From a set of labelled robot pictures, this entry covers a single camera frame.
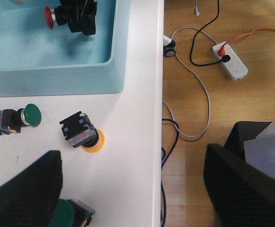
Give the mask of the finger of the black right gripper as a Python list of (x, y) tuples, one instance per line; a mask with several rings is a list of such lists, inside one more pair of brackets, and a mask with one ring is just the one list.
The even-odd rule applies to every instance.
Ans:
[(72, 33), (81, 32), (84, 35), (95, 35), (95, 16), (97, 14), (96, 0), (75, 0), (70, 9), (69, 29)]

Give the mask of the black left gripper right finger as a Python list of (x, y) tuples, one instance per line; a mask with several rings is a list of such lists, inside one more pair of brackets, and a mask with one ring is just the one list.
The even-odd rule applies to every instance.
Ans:
[(218, 144), (209, 144), (206, 190), (224, 227), (275, 227), (275, 180)]

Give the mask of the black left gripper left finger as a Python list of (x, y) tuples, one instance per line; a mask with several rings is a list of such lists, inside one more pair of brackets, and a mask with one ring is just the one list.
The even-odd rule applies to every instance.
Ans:
[(63, 184), (58, 150), (46, 152), (0, 186), (0, 227), (46, 227)]

